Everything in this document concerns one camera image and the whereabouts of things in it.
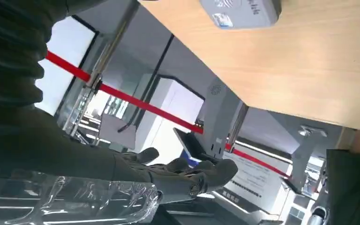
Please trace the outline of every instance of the white wall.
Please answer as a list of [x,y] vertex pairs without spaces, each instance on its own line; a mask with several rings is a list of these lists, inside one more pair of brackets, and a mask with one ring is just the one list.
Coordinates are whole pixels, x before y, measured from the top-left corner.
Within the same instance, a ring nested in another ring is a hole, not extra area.
[[[203,100],[176,81],[161,79],[150,103],[193,124],[201,109]],[[183,151],[183,146],[174,133],[173,128],[189,132],[188,129],[160,116],[150,112],[146,113],[137,130],[136,149],[137,147],[140,148],[140,146],[142,147],[138,150],[148,147],[156,148],[159,152],[159,157],[152,164],[167,164],[178,158]]]
[[[95,33],[72,17],[56,23],[52,29],[52,38],[47,48],[75,66],[79,66]],[[48,60],[39,64],[45,70],[45,76],[36,81],[36,86],[43,91],[43,101],[35,106],[54,115],[73,75],[54,65]]]

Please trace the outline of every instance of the clear plastic wrap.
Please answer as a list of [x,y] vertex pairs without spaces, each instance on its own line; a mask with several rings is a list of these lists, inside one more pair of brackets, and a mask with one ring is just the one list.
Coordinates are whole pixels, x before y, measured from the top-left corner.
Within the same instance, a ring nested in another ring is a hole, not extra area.
[[151,218],[151,183],[0,171],[0,225],[129,224]]

